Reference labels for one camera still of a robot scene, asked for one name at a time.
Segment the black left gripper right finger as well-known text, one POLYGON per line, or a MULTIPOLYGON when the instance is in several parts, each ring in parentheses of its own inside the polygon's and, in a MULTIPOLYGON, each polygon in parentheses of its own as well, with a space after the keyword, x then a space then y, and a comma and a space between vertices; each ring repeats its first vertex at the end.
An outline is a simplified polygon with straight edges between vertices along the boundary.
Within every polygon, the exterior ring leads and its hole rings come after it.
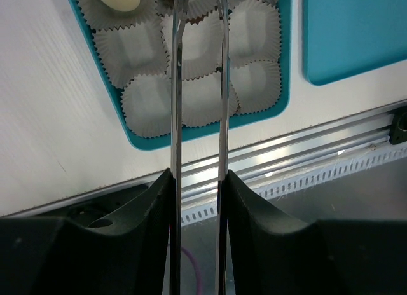
POLYGON ((226 208, 237 294, 405 294, 406 222, 306 223, 234 172, 226 208))

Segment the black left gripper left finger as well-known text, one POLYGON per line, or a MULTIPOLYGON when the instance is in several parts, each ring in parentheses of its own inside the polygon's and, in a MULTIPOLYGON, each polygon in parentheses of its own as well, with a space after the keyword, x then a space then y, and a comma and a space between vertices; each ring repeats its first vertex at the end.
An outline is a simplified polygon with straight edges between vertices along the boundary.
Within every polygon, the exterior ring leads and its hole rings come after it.
POLYGON ((64 217, 1 219, 2 294, 161 294, 173 178, 84 227, 64 217))

